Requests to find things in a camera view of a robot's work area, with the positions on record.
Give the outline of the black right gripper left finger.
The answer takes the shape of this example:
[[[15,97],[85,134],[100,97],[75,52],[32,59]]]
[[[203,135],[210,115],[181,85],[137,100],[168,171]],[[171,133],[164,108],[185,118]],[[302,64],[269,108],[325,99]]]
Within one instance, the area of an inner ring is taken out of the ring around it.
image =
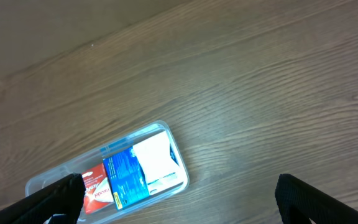
[[[0,224],[77,222],[85,184],[81,174],[70,174],[0,211]]]

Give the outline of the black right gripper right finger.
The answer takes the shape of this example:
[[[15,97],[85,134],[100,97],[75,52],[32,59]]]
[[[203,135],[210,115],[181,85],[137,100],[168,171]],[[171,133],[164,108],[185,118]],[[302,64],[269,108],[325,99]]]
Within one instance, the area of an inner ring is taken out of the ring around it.
[[[284,224],[358,223],[358,211],[291,174],[281,174],[275,189]]]

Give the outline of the red medicine box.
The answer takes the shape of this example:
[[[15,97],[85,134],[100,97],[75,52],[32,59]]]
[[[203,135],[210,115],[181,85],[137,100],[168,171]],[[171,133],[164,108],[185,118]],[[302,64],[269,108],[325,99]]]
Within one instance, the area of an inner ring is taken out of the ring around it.
[[[114,203],[104,164],[88,169],[82,173],[82,178],[86,188],[83,203],[86,215]]]

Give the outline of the blue medicine box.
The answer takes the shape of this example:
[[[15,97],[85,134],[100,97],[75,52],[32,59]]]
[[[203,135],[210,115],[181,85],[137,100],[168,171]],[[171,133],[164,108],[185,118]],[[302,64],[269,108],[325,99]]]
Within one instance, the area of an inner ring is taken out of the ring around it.
[[[103,159],[103,164],[118,210],[150,196],[144,172],[133,147]]]

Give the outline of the clear plastic container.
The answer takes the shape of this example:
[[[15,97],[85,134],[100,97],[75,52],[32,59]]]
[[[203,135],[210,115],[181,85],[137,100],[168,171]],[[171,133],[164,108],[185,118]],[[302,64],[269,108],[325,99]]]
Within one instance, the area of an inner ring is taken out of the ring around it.
[[[26,196],[79,173],[86,193],[78,223],[111,223],[183,190],[189,176],[164,121],[154,121],[31,178]]]

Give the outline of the white medicine box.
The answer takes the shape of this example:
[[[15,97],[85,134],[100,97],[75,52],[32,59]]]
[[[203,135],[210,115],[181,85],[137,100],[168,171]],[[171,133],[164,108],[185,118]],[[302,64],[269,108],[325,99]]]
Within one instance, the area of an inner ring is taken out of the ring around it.
[[[133,145],[133,150],[144,172],[150,195],[163,192],[183,182],[178,162],[172,157],[166,131]]]

